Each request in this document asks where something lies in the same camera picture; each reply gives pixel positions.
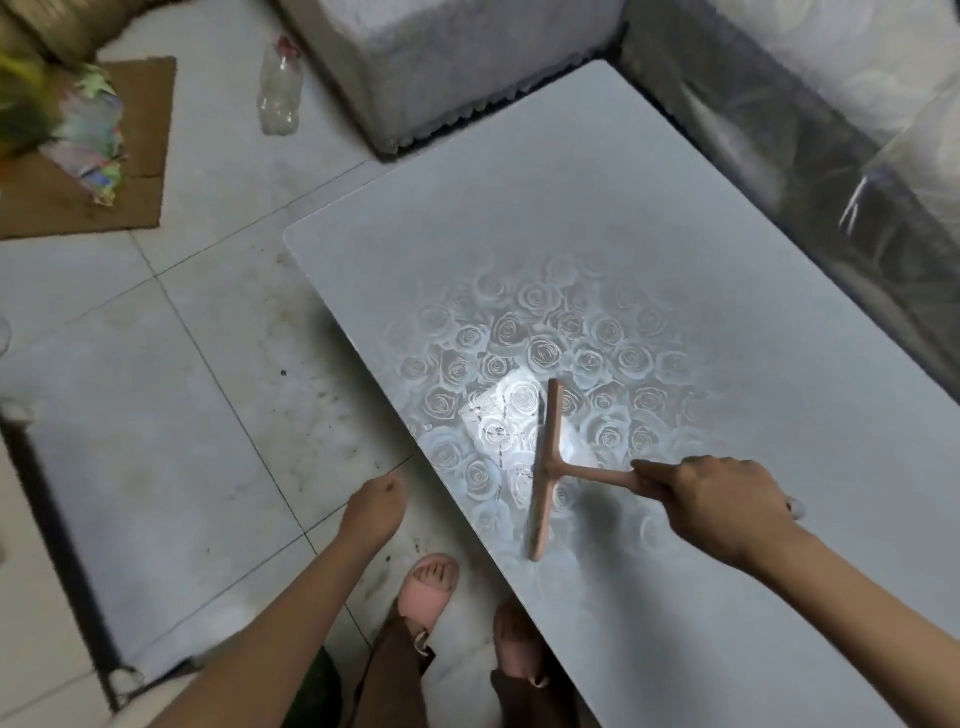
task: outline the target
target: rose pattern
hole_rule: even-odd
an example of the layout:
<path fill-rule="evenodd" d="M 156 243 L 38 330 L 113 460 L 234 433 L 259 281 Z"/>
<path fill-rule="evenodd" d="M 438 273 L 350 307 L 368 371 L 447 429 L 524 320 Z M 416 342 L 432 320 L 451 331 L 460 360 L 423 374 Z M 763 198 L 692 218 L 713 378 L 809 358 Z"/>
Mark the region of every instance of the rose pattern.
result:
<path fill-rule="evenodd" d="M 697 428 L 713 426 L 726 393 L 714 386 L 722 347 L 690 336 L 703 328 L 690 324 L 695 303 L 671 305 L 640 279 L 610 282 L 601 265 L 589 271 L 578 256 L 480 265 L 443 290 L 420 287 L 417 313 L 398 316 L 381 336 L 388 375 L 380 384 L 489 548 L 527 563 L 551 376 L 566 384 L 561 452 L 570 462 L 622 469 L 632 457 L 676 462 L 722 450 Z M 633 534 L 628 551 L 671 551 L 659 546 L 669 535 L 662 517 L 633 500 L 618 508 L 610 533 L 596 533 L 578 505 L 591 488 L 558 484 L 539 568 L 561 563 L 581 539 L 615 539 L 621 528 Z"/>
<path fill-rule="evenodd" d="M 587 390 L 611 378 L 607 357 L 589 341 L 581 341 L 574 345 L 570 373 L 573 375 L 574 383 L 580 389 Z"/>
<path fill-rule="evenodd" d="M 643 306 L 636 315 L 636 330 L 649 339 L 662 334 L 666 324 L 666 314 L 651 303 Z"/>
<path fill-rule="evenodd" d="M 456 471 L 468 454 L 468 443 L 454 427 L 434 427 L 420 437 L 420 446 L 434 467 L 448 473 Z"/>
<path fill-rule="evenodd" d="M 563 298 L 559 288 L 539 280 L 524 280 L 516 290 L 517 313 L 540 321 L 559 307 Z"/>
<path fill-rule="evenodd" d="M 593 339 L 603 347 L 614 349 L 625 336 L 623 325 L 610 316 L 604 316 L 590 329 Z"/>
<path fill-rule="evenodd" d="M 558 308 L 547 316 L 546 324 L 555 328 L 569 341 L 576 341 L 584 335 L 584 317 L 576 311 Z"/>
<path fill-rule="evenodd" d="M 587 400 L 578 390 L 564 387 L 564 395 L 560 401 L 560 410 L 564 414 L 564 419 L 568 422 L 578 423 L 587 415 Z"/>
<path fill-rule="evenodd" d="M 444 384 L 454 392 L 462 392 L 477 375 L 475 354 L 446 350 L 440 355 L 440 374 Z"/>
<path fill-rule="evenodd" d="M 524 350 L 527 340 L 527 327 L 512 311 L 508 311 L 493 322 L 490 332 L 490 351 L 501 355 L 512 355 Z"/>
<path fill-rule="evenodd" d="M 657 379 L 664 384 L 692 384 L 693 370 L 686 352 L 660 352 L 657 354 Z"/>
<path fill-rule="evenodd" d="M 667 438 L 667 427 L 653 412 L 642 410 L 634 415 L 627 435 L 631 457 L 652 458 Z"/>
<path fill-rule="evenodd" d="M 486 500 L 500 490 L 500 469 L 490 458 L 478 453 L 462 460 L 457 477 L 463 481 L 467 496 L 474 500 Z"/>
<path fill-rule="evenodd" d="M 485 273 L 473 282 L 473 291 L 482 303 L 501 303 L 510 298 L 514 289 L 506 276 Z"/>
<path fill-rule="evenodd" d="M 436 420 L 452 420 L 457 414 L 457 396 L 443 387 L 434 387 L 424 396 L 423 409 Z"/>
<path fill-rule="evenodd" d="M 627 379 L 643 379 L 653 371 L 654 359 L 639 344 L 628 341 L 613 352 L 613 365 Z"/>
<path fill-rule="evenodd" d="M 475 322 L 483 319 L 480 306 L 467 286 L 455 286 L 447 299 L 447 305 L 457 321 Z"/>
<path fill-rule="evenodd" d="M 465 324 L 453 335 L 453 346 L 463 353 L 480 353 L 490 342 L 490 329 L 476 324 Z"/>
<path fill-rule="evenodd" d="M 547 280 L 561 288 L 573 285 L 579 277 L 577 264 L 569 257 L 550 258 L 543 266 L 543 272 Z"/>
<path fill-rule="evenodd" d="M 485 353 L 480 357 L 479 381 L 484 384 L 496 384 L 506 376 L 513 367 L 513 359 L 498 356 L 495 353 Z"/>
<path fill-rule="evenodd" d="M 566 365 L 566 339 L 556 331 L 543 330 L 527 343 L 527 366 L 538 375 L 558 375 Z"/>
<path fill-rule="evenodd" d="M 504 470 L 507 476 L 507 485 L 514 504 L 521 511 L 530 508 L 530 500 L 534 492 L 534 458 L 516 456 L 507 462 Z"/>
<path fill-rule="evenodd" d="M 480 443 L 491 454 L 508 449 L 514 441 L 516 432 L 510 423 L 500 415 L 488 415 L 480 421 Z"/>
<path fill-rule="evenodd" d="M 609 412 L 618 406 L 623 398 L 623 385 L 618 381 L 603 384 L 590 390 L 588 401 L 593 412 Z"/>
<path fill-rule="evenodd" d="M 439 362 L 429 353 L 427 355 L 409 354 L 399 360 L 396 373 L 409 388 L 421 387 L 434 375 Z"/>
<path fill-rule="evenodd" d="M 417 317 L 420 331 L 430 342 L 445 342 L 453 333 L 453 315 L 438 305 L 429 305 Z"/>
<path fill-rule="evenodd" d="M 485 500 L 470 513 L 470 522 L 480 538 L 497 542 L 510 542 L 514 538 L 514 522 L 509 506 L 500 500 Z"/>
<path fill-rule="evenodd" d="M 630 390 L 630 405 L 633 409 L 662 415 L 666 410 L 667 394 L 657 387 L 634 387 Z"/>
<path fill-rule="evenodd" d="M 627 454 L 630 416 L 626 407 L 615 407 L 590 415 L 582 426 L 587 444 L 608 467 L 618 466 Z"/>
<path fill-rule="evenodd" d="M 530 379 L 515 381 L 506 388 L 504 400 L 508 414 L 521 418 L 536 417 L 540 409 L 540 388 Z"/>

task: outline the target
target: table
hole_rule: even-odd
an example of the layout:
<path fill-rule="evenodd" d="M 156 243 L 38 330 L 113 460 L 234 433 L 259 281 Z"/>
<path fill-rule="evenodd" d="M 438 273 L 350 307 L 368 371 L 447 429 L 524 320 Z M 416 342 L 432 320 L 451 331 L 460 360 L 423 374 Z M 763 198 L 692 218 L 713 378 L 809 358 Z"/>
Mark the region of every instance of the table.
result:
<path fill-rule="evenodd" d="M 609 66 L 286 241 L 601 724 L 899 725 L 652 501 L 565 483 L 525 557 L 538 398 L 562 376 L 568 459 L 759 460 L 807 527 L 960 633 L 960 408 Z"/>

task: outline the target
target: hand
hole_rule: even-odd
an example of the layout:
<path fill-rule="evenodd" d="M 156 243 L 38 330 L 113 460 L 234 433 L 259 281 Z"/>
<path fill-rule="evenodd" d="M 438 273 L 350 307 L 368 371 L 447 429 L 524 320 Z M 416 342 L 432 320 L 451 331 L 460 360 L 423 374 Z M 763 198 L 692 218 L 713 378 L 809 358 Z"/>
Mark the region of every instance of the hand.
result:
<path fill-rule="evenodd" d="M 643 481 L 639 494 L 663 503 L 673 530 L 724 564 L 750 571 L 766 549 L 806 533 L 780 485 L 753 460 L 707 456 L 631 465 Z"/>
<path fill-rule="evenodd" d="M 375 477 L 350 496 L 337 538 L 372 558 L 394 537 L 406 509 L 403 481 L 393 473 Z"/>

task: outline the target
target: foot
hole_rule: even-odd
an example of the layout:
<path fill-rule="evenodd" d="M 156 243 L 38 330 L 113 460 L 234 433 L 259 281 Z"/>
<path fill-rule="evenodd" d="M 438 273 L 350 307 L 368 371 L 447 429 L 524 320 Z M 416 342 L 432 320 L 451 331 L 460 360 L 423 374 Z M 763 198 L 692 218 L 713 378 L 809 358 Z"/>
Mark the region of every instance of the foot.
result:
<path fill-rule="evenodd" d="M 418 644 L 433 632 L 457 588 L 459 576 L 456 561 L 445 554 L 434 553 L 420 559 L 403 580 L 396 598 L 396 612 L 403 617 Z"/>
<path fill-rule="evenodd" d="M 529 680 L 542 688 L 546 645 L 537 627 L 516 599 L 497 607 L 493 616 L 493 647 L 500 670 L 507 677 Z"/>

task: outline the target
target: brown pants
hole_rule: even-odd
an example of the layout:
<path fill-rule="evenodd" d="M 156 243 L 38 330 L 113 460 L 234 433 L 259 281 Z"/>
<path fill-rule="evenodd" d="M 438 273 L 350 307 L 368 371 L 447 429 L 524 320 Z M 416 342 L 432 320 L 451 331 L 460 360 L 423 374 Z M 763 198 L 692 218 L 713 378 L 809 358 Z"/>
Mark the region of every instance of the brown pants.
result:
<path fill-rule="evenodd" d="M 357 688 L 352 728 L 427 728 L 420 676 L 428 664 L 402 619 L 384 624 Z M 577 728 L 575 692 L 562 671 L 551 670 L 544 688 L 500 670 L 491 674 L 491 682 L 504 728 Z"/>

